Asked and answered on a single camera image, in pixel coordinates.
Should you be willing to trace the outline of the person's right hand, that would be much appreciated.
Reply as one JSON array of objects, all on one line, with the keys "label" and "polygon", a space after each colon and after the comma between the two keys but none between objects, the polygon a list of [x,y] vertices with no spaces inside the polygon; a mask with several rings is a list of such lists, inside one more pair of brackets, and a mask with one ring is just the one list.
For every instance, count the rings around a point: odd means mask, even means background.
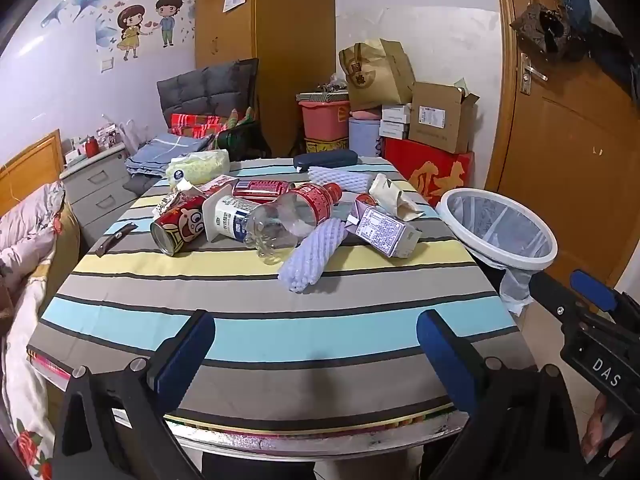
[{"label": "person's right hand", "polygon": [[591,413],[587,429],[582,437],[580,448],[582,456],[587,464],[596,460],[598,453],[605,448],[605,455],[612,460],[617,460],[623,464],[630,464],[634,461],[634,450],[627,451],[626,447],[634,438],[634,430],[628,431],[623,436],[618,437],[610,445],[606,445],[607,438],[612,437],[617,429],[623,427],[623,416],[618,408],[608,406],[608,399],[603,393],[599,393],[594,401],[593,412]]}]

